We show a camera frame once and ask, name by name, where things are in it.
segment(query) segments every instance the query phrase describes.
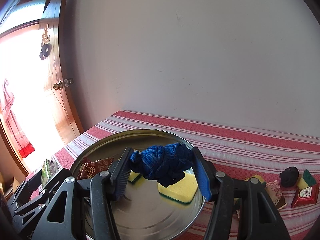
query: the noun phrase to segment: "blue knitted fabric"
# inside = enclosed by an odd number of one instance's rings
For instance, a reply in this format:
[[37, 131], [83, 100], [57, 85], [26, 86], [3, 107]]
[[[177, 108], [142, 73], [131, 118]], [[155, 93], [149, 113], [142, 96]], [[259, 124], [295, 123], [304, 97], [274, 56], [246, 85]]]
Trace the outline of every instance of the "blue knitted fabric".
[[162, 186], [177, 183], [192, 167], [192, 151], [185, 144], [175, 143], [167, 146], [153, 145], [130, 156], [131, 170], [150, 180], [157, 180]]

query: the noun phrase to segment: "pink curtain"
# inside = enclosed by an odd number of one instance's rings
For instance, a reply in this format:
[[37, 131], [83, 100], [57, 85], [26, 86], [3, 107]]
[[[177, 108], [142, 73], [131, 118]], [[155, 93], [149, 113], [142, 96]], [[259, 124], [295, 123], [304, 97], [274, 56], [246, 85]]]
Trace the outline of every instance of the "pink curtain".
[[1, 95], [1, 100], [0, 100], [1, 111], [8, 128], [9, 134], [7, 135], [10, 136], [13, 147], [19, 151], [22, 158], [25, 158], [30, 153], [32, 153], [35, 149], [32, 146], [32, 144], [29, 142], [25, 133], [22, 131], [19, 123], [17, 122], [16, 116], [11, 110], [12, 104], [14, 102], [14, 95], [7, 88], [8, 85], [9, 85], [8, 80], [5, 79], [4, 84], [2, 85], [3, 95]]

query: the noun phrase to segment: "wooden door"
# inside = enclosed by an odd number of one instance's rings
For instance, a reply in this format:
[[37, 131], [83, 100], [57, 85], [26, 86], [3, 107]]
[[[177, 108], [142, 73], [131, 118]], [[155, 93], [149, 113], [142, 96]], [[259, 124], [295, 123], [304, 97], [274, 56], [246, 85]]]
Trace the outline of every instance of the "wooden door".
[[47, 43], [50, 53], [44, 59], [47, 61], [48, 67], [48, 80], [44, 91], [57, 131], [64, 143], [67, 144], [83, 133], [83, 128], [71, 98], [69, 84], [64, 82], [65, 79], [71, 78], [66, 74], [62, 51], [65, 4], [66, 0], [50, 0], [39, 24], [39, 29], [44, 33], [42, 38], [39, 37], [39, 52], [41, 46]]

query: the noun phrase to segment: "round metal plate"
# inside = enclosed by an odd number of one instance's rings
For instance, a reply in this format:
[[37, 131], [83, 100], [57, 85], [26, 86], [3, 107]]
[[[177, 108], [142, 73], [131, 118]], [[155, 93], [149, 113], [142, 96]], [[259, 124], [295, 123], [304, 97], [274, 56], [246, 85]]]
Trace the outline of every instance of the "round metal plate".
[[[77, 176], [83, 157], [91, 161], [114, 157], [118, 159], [126, 147], [142, 151], [152, 145], [184, 143], [185, 139], [159, 130], [129, 130], [104, 138], [87, 148], [71, 166]], [[135, 184], [128, 182], [124, 197], [112, 202], [112, 211], [122, 240], [167, 240], [186, 231], [200, 213], [205, 198], [198, 189], [190, 204], [182, 204], [159, 194], [157, 182], [141, 177]], [[91, 208], [85, 206], [85, 228], [87, 235], [94, 238]]]

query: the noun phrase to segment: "red and white tablecloth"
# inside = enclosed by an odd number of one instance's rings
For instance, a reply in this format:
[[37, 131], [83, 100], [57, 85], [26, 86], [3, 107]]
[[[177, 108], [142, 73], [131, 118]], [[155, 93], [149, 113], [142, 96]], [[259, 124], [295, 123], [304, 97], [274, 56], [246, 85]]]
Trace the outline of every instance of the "red and white tablecloth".
[[[103, 120], [52, 158], [61, 167], [70, 168], [74, 160], [94, 142], [129, 129], [158, 129], [175, 133], [198, 147], [203, 156], [215, 164], [217, 170], [236, 179], [259, 174], [267, 182], [274, 181], [285, 168], [295, 166], [300, 173], [308, 169], [320, 182], [320, 138], [253, 128], [232, 128], [131, 111], [119, 111]], [[283, 189], [283, 193], [288, 205], [280, 210], [280, 214], [291, 239], [300, 240], [319, 216], [320, 201], [316, 205], [291, 209], [295, 189]], [[211, 210], [212, 204], [206, 203], [193, 226], [180, 239], [201, 240]], [[237, 228], [238, 218], [234, 215], [230, 239], [236, 239]]]

